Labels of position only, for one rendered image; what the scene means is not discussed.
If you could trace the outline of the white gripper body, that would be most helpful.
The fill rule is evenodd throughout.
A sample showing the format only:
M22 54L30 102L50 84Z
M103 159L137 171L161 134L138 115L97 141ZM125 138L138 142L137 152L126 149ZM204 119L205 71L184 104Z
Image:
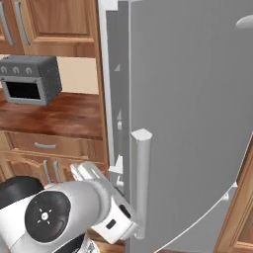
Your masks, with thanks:
M76 187L91 188L94 191L112 190L111 183L93 162L71 164L70 171Z

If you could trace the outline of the grey fridge body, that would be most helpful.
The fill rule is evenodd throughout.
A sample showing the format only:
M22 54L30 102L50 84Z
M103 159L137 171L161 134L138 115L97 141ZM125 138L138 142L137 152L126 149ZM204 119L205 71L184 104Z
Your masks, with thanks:
M98 0L110 180L129 198L127 0Z

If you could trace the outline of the grey fridge door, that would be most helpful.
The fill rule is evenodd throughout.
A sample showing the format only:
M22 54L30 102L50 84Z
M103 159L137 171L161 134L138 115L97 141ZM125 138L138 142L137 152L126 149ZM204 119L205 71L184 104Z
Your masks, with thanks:
M133 130L152 134L146 236L155 253L191 233L227 192L253 133L253 0L130 5Z

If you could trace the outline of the wooden base cupboard door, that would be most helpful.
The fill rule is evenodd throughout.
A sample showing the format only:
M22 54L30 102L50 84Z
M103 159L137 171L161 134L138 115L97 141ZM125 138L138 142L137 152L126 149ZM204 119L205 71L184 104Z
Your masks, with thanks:
M47 185L47 178L43 171L43 161L47 160L47 168L51 181L55 181L50 158L24 153L0 152L0 167L6 179L15 176L30 176L38 178L43 185Z
M54 161L58 161L61 182L74 180L74 178L71 174L71 168L70 168L71 164L84 163L84 160L67 159L67 158L56 158ZM108 176L108 169L106 168L106 165L103 162L96 162L95 165L100 169L100 171L105 176Z

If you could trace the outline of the wooden drawer front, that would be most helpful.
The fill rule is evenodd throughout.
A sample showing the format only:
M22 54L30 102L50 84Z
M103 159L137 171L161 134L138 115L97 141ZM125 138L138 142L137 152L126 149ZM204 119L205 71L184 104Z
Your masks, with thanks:
M82 157L95 162L104 161L103 141L59 135L6 131L12 150ZM34 143L57 144L56 149L37 148Z

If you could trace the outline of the grey toaster oven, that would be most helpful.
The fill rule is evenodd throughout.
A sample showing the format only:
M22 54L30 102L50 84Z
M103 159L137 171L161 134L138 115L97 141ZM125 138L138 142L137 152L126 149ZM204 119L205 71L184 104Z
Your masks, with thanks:
M6 100L14 104L47 106L62 91L55 56L5 56L0 83Z

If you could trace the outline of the wooden tall cupboard panel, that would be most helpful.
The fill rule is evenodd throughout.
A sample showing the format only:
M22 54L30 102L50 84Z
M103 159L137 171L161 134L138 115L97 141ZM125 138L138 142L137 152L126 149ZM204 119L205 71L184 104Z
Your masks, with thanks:
M213 253L253 253L253 134Z

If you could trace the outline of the wooden wall cupboard door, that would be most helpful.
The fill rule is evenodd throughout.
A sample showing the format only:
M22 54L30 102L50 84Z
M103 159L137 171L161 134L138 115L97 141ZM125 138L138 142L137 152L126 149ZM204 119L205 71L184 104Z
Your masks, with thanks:
M0 0L4 2L5 15L8 23L8 27L15 45L10 46L2 26L0 19L0 54L23 54L23 45L18 29L18 24L15 18L14 7L12 0Z
M23 42L15 2L21 2L30 45ZM26 55L96 57L97 0L12 0L12 3Z

